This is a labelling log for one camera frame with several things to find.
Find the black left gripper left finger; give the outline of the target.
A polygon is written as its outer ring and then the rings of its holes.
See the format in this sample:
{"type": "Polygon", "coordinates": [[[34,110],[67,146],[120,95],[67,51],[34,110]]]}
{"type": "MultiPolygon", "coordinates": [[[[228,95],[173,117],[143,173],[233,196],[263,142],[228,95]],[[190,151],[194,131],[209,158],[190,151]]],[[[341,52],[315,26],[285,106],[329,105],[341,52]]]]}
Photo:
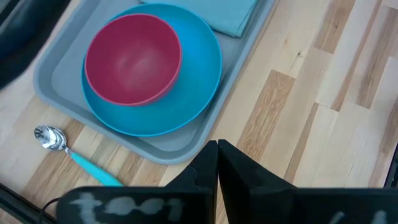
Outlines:
{"type": "Polygon", "coordinates": [[[218,143],[208,141],[165,188],[173,193],[166,203],[167,224],[215,224],[218,143]]]}

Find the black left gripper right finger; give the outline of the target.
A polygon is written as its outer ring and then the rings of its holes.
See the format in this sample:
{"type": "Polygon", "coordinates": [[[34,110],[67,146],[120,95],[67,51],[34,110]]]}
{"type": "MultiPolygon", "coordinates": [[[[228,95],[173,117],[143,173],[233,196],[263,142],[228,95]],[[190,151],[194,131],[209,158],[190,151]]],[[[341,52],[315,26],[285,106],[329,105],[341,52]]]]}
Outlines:
{"type": "Polygon", "coordinates": [[[289,224],[295,187],[218,141],[218,172],[229,224],[289,224]]]}

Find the blue round plate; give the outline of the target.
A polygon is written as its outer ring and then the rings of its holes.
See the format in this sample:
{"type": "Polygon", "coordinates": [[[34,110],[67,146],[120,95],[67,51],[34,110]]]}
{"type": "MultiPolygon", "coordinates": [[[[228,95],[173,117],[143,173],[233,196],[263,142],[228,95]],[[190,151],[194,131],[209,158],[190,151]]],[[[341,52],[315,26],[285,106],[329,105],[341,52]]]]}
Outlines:
{"type": "Polygon", "coordinates": [[[175,131],[195,119],[220,84],[222,54],[215,34],[196,14],[169,4],[143,4],[124,11],[144,13],[168,22],[182,44],[182,68],[171,91],[153,104],[119,106],[101,99],[81,73],[86,102],[107,127],[129,136],[152,137],[175,131]]]}

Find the magenta bowl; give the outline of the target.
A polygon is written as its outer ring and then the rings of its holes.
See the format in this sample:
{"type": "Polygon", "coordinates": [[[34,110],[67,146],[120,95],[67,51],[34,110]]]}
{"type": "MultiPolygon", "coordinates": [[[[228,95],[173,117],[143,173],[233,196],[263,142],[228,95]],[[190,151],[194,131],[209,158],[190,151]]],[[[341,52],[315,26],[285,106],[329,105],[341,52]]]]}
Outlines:
{"type": "Polygon", "coordinates": [[[84,59],[90,88],[105,101],[141,106],[175,85],[182,67],[180,39],[165,20],[128,14],[108,22],[91,40],[84,59]]]}

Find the teal napkin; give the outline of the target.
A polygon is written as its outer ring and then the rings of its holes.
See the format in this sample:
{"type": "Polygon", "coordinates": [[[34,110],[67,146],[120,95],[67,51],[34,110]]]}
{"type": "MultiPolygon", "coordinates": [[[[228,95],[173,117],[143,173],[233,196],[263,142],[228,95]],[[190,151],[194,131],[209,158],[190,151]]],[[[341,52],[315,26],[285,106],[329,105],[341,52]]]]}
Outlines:
{"type": "Polygon", "coordinates": [[[173,4],[203,18],[209,26],[232,37],[241,37],[257,0],[140,0],[147,3],[173,4]]]}

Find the spoon with teal handle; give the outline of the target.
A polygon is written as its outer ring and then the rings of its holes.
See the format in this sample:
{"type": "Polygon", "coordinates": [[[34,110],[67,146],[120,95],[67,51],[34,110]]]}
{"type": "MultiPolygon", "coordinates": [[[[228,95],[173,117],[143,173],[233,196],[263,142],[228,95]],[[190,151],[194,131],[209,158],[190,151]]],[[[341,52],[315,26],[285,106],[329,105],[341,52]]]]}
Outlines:
{"type": "Polygon", "coordinates": [[[67,146],[66,136],[58,128],[46,125],[38,126],[34,129],[34,136],[42,147],[49,151],[65,151],[83,170],[103,185],[123,186],[123,184],[109,172],[106,172],[78,153],[73,152],[67,146]]]}

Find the grey plastic tray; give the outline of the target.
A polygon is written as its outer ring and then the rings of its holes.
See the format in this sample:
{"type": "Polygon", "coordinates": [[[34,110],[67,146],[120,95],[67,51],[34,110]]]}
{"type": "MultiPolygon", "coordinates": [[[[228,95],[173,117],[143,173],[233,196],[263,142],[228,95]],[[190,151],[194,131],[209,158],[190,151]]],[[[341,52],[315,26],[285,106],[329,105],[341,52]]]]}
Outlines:
{"type": "Polygon", "coordinates": [[[81,81],[84,57],[95,34],[108,21],[139,5],[142,4],[138,0],[81,0],[41,58],[35,70],[34,88],[46,103],[131,151],[159,164],[178,164],[201,150],[274,0],[257,2],[241,38],[214,33],[223,60],[215,95],[195,119],[175,131],[152,137],[129,136],[103,124],[86,102],[81,81]]]}

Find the black metal table frame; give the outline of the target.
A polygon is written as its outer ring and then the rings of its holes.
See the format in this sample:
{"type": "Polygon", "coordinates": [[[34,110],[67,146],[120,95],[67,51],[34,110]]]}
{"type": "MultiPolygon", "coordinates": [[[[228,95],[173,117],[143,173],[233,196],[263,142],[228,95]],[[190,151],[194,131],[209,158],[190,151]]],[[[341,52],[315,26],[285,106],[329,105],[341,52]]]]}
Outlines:
{"type": "Polygon", "coordinates": [[[54,217],[0,183],[0,209],[23,224],[57,224],[54,217]]]}

